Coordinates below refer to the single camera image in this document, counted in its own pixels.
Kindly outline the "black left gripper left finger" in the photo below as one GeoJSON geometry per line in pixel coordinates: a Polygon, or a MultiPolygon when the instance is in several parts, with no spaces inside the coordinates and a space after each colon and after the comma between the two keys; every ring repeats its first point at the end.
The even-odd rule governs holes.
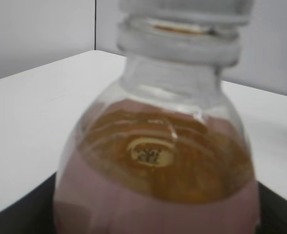
{"type": "Polygon", "coordinates": [[[26,196],[0,212],[0,234],[54,234],[52,174],[26,196]]]}

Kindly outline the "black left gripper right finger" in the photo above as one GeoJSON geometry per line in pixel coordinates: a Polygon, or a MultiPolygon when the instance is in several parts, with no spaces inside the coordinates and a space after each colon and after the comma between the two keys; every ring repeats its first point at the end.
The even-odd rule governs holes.
{"type": "Polygon", "coordinates": [[[258,234],[287,234],[287,200],[258,183],[261,224],[258,234]]]}

